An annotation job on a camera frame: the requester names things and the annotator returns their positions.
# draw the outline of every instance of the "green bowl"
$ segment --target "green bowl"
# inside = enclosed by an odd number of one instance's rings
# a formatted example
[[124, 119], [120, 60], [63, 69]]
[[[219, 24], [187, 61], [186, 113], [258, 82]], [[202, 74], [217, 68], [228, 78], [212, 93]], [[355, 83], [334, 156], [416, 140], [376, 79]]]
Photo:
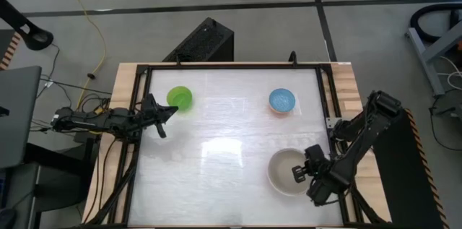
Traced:
[[193, 94], [183, 86], [175, 87], [168, 92], [167, 103], [170, 106], [178, 106], [178, 110], [185, 111], [191, 107], [193, 102]]

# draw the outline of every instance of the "black metal frame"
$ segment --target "black metal frame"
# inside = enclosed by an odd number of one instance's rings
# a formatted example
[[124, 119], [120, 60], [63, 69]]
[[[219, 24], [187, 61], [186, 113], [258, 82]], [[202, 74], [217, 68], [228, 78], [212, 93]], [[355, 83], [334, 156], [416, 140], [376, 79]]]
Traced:
[[[325, 90], [323, 86], [322, 72], [325, 72], [328, 78], [332, 102], [334, 105], [335, 117], [341, 117], [339, 102], [336, 96], [336, 88], [334, 84], [334, 77], [333, 77], [331, 65], [329, 63], [326, 63], [326, 64], [323, 64], [323, 63], [298, 64], [296, 55], [294, 54], [291, 54], [291, 58], [289, 60], [293, 61], [292, 64], [265, 64], [265, 63], [245, 64], [245, 63], [242, 63], [242, 64], [216, 64], [216, 65], [213, 65], [213, 64], [186, 64], [185, 65], [185, 64], [177, 63], [177, 64], [168, 64], [168, 65], [138, 65], [136, 68], [134, 88], [131, 94], [130, 109], [134, 110], [135, 108], [136, 97], [139, 93], [139, 88], [140, 88], [141, 76], [146, 75], [146, 80], [144, 83], [144, 91], [143, 91], [143, 97], [145, 97], [149, 93], [152, 71], [157, 70], [157, 69], [162, 69], [162, 70], [169, 70], [169, 69], [170, 70], [172, 69], [314, 69], [317, 80], [318, 80], [318, 86], [319, 86], [319, 92], [321, 96], [321, 103], [323, 105], [324, 117], [325, 118], [330, 117], [330, 113], [329, 113], [327, 98], [326, 98], [326, 94], [325, 94]], [[329, 133], [329, 129], [327, 127], [326, 127], [326, 133], [327, 135]], [[333, 154], [336, 154], [336, 148], [335, 148], [334, 142], [331, 142], [329, 140], [328, 143], [329, 143], [330, 151]], [[127, 161], [127, 154], [128, 154], [128, 144], [123, 144], [122, 150], [121, 150], [120, 161], [118, 164], [118, 172], [115, 178], [115, 184], [118, 184], [121, 180], [121, 177], [123, 175], [123, 168]], [[132, 155], [132, 159], [134, 159], [136, 163], [138, 163], [138, 156], [139, 156], [139, 143], [135, 144], [135, 148], [134, 148], [133, 155]], [[124, 205], [123, 217], [122, 217], [122, 223], [125, 223], [125, 224], [128, 223], [131, 199], [133, 196], [134, 179], [135, 178], [133, 177], [129, 181], [128, 186], [127, 186], [128, 187], [127, 195], [125, 198], [125, 205]], [[359, 210], [359, 206], [357, 205], [355, 201], [353, 201], [353, 205], [354, 205], [354, 210], [356, 213], [357, 221], [363, 222], [362, 213]], [[341, 211], [343, 224], [351, 222], [349, 220], [347, 203], [344, 198], [339, 200], [339, 207]], [[109, 218], [108, 218], [109, 224], [115, 222], [114, 219], [115, 219], [116, 209], [117, 209], [117, 203], [112, 207], [109, 213]]]

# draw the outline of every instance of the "orange striped edge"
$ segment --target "orange striped edge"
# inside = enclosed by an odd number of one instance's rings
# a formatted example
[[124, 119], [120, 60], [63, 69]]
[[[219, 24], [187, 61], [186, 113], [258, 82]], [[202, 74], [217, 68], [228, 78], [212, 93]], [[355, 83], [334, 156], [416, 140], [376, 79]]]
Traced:
[[19, 42], [21, 41], [21, 36], [18, 33], [13, 34], [13, 38], [6, 49], [3, 59], [0, 61], [0, 70], [8, 69], [9, 64], [12, 62], [14, 52], [16, 51]]
[[432, 172], [430, 171], [430, 167], [428, 166], [427, 157], [425, 156], [424, 148], [422, 143], [420, 142], [419, 131], [417, 130], [417, 125], [412, 116], [412, 113], [409, 109], [406, 109], [407, 116], [409, 118], [409, 122], [411, 124], [412, 132], [414, 133], [414, 138], [417, 143], [417, 149], [419, 150], [420, 157], [422, 159], [422, 165], [424, 166], [425, 173], [427, 174], [428, 182], [430, 183], [430, 188], [433, 192], [433, 199], [435, 200], [436, 208], [440, 213], [441, 222], [443, 222], [443, 228], [449, 229], [448, 221], [446, 220], [445, 211], [443, 209], [443, 205], [441, 204], [440, 197], [438, 196], [438, 190], [436, 189], [435, 182], [433, 181]]

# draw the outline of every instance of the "yellow cable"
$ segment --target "yellow cable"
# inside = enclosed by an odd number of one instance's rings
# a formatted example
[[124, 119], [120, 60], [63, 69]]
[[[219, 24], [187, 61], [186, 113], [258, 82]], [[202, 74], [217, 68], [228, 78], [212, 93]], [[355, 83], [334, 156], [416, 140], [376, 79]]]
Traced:
[[[92, 74], [95, 74], [98, 71], [98, 69], [101, 67], [101, 65], [103, 65], [103, 62], [104, 62], [104, 60], [106, 58], [106, 40], [104, 39], [100, 28], [90, 19], [90, 17], [88, 17], [87, 10], [85, 9], [85, 6], [83, 5], [82, 1], [81, 0], [77, 0], [77, 1], [79, 2], [80, 7], [84, 11], [85, 18], [87, 18], [88, 22], [91, 25], [93, 25], [93, 27], [95, 27], [95, 29], [98, 31], [98, 34], [100, 35], [101, 40], [103, 41], [103, 45], [104, 45], [103, 56], [100, 59], [100, 63], [98, 63], [98, 65], [95, 67], [95, 69], [93, 69], [93, 72], [92, 72]], [[87, 88], [89, 82], [90, 82], [90, 78], [87, 78], [87, 81], [85, 82], [84, 88]], [[82, 90], [82, 92], [80, 93], [79, 101], [77, 103], [77, 110], [80, 107], [80, 103], [82, 103], [82, 98], [84, 97], [84, 94], [85, 94], [85, 90]]]

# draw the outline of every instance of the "gray floor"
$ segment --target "gray floor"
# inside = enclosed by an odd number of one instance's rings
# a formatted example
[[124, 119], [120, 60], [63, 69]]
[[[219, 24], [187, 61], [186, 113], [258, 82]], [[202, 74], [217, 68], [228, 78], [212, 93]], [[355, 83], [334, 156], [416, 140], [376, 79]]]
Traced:
[[[23, 12], [60, 12], [80, 10], [75, 0], [10, 0]], [[88, 9], [129, 9], [139, 7], [240, 4], [314, 0], [82, 0]], [[357, 1], [357, 0], [324, 0]], [[422, 73], [412, 47], [404, 37], [413, 12], [428, 4], [368, 5], [325, 7], [337, 59], [351, 61], [363, 101], [371, 90], [385, 90], [414, 113], [435, 183], [452, 228], [462, 226], [462, 153], [440, 147], [432, 137], [428, 108], [432, 91]], [[114, 14], [92, 17], [108, 44], [108, 57], [92, 88], [111, 91], [120, 62], [161, 61], [206, 17], [235, 31], [236, 61], [286, 61], [295, 50], [301, 61], [328, 61], [323, 32], [315, 7], [284, 9], [240, 9], [208, 12], [166, 12], [151, 14]], [[82, 85], [85, 74], [98, 63], [102, 44], [84, 17], [31, 18], [50, 30], [61, 48], [53, 78]], [[447, 28], [447, 15], [435, 14], [422, 20], [435, 34]], [[0, 22], [0, 29], [9, 28]], [[10, 65], [17, 68], [41, 65], [49, 73], [56, 49], [29, 51], [24, 43]], [[442, 62], [441, 71], [452, 69]], [[67, 89], [75, 106], [80, 91]], [[441, 103], [460, 98], [454, 92]], [[49, 120], [54, 111], [68, 105], [59, 87], [46, 90], [37, 101], [35, 118]], [[460, 123], [436, 118], [440, 140], [462, 148]], [[32, 134], [30, 141], [51, 149], [76, 144], [62, 134]], [[79, 222], [74, 207], [43, 216], [42, 228], [73, 225]]]

